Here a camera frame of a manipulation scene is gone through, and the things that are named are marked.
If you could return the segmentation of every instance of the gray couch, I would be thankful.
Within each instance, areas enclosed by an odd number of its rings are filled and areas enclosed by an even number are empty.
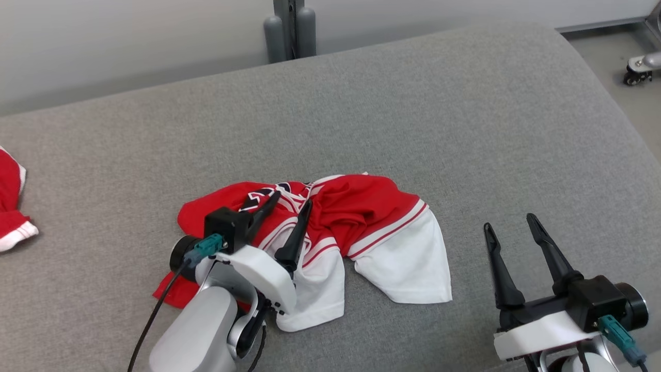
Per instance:
[[[661,169],[554,30],[490,24],[8,116],[0,144],[28,170],[21,210],[41,230],[0,256],[0,371],[125,370],[184,202],[363,171],[431,206],[454,300],[395,304],[347,261],[345,315],[292,334],[269,319],[258,371],[523,370],[492,346],[482,225],[544,297],[527,212],[586,276],[646,295],[635,335],[661,348]],[[177,314],[161,309],[137,370]]]

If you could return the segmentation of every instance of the basketball jersey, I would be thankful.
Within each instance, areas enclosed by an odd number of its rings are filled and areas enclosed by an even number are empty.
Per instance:
[[[302,330],[344,314],[343,257],[354,261],[356,272],[394,302],[428,304],[452,299],[436,217],[418,196],[398,190],[386,177],[334,175],[311,183],[236,183],[186,203],[177,220],[186,234],[202,237],[207,214],[220,207],[257,209],[275,191],[281,193],[278,204],[252,242],[272,257],[289,237],[303,204],[308,199],[313,203],[293,275],[296,307],[277,316],[280,329]],[[207,260],[200,265],[209,265],[211,260]],[[196,276],[202,275],[204,270],[196,270]]]

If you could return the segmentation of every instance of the jersey trim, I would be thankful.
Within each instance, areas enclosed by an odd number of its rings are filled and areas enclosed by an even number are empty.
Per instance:
[[[416,218],[418,218],[422,212],[428,208],[429,206],[427,203],[422,200],[418,200],[415,206],[413,206],[413,208],[408,213],[406,213],[404,217],[400,218],[395,223],[376,230],[365,238],[358,240],[353,246],[351,246],[351,248],[349,248],[347,257],[350,259],[357,258],[360,254],[365,253],[368,249],[374,247],[377,243],[388,238],[390,235],[396,233],[401,228],[404,228],[406,225],[416,220]]]
[[[296,226],[296,222],[298,221],[298,218],[296,217],[290,217],[287,218],[285,221],[283,221],[278,227],[273,229],[269,235],[267,235],[257,246],[257,248],[261,249],[262,251],[269,248],[271,243],[287,228],[293,228]]]
[[[340,247],[337,245],[337,242],[335,241],[335,238],[323,238],[322,240],[319,240],[319,242],[310,250],[310,252],[305,254],[306,256],[312,255],[312,257],[303,262],[303,267],[308,266],[323,252],[333,248],[336,248],[337,250],[340,249]]]

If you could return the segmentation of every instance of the floor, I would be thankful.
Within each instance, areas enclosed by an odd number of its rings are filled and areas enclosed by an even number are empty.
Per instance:
[[[644,24],[576,31],[564,37],[583,56],[661,163],[661,71],[651,82],[623,84],[629,58],[661,50]]]

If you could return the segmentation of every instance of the red cloth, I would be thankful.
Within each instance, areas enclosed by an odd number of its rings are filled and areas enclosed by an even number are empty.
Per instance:
[[[0,252],[13,248],[39,231],[18,210],[25,184],[25,168],[0,147]]]
[[[293,228],[301,207],[307,199],[311,199],[313,207],[307,227],[303,266],[309,265],[327,248],[339,247],[342,256],[361,254],[364,249],[350,252],[355,242],[369,240],[371,235],[378,239],[379,230],[409,213],[420,200],[416,195],[399,191],[392,180],[372,175],[338,175],[313,183],[292,181],[276,185],[242,182],[184,204],[177,222],[184,233],[201,238],[207,214],[221,207],[248,211],[256,209],[275,190],[280,191],[282,196],[257,232],[253,245],[270,249],[280,232]],[[322,243],[328,238],[334,238],[333,243],[324,246]],[[163,279],[154,297],[160,297],[170,278]],[[197,284],[190,284],[178,278],[165,302],[184,307],[198,290]]]

